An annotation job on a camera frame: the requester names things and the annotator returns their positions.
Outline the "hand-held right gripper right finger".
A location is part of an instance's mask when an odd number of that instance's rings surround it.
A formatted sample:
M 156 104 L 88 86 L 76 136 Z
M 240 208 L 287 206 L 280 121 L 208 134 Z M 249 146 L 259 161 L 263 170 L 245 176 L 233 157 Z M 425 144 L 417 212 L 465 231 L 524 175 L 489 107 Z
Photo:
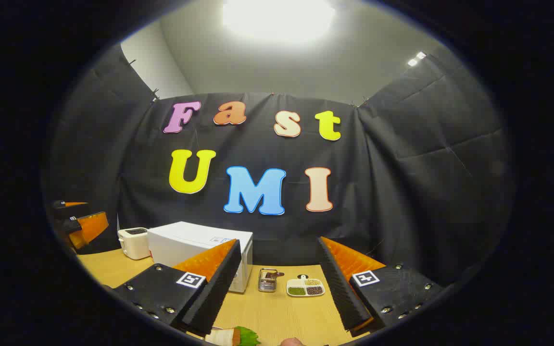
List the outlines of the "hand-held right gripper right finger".
M 317 260 L 348 332 L 378 332 L 430 307 L 444 287 L 404 263 L 383 264 L 332 239 L 317 241 Z

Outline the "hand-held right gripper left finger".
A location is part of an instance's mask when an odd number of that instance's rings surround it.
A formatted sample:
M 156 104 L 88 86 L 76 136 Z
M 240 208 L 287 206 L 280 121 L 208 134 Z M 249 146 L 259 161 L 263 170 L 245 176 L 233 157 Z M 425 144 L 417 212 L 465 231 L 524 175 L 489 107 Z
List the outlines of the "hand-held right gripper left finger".
M 113 293 L 157 322 L 207 335 L 240 261 L 240 241 L 231 239 L 176 266 L 154 263 L 115 287 Z

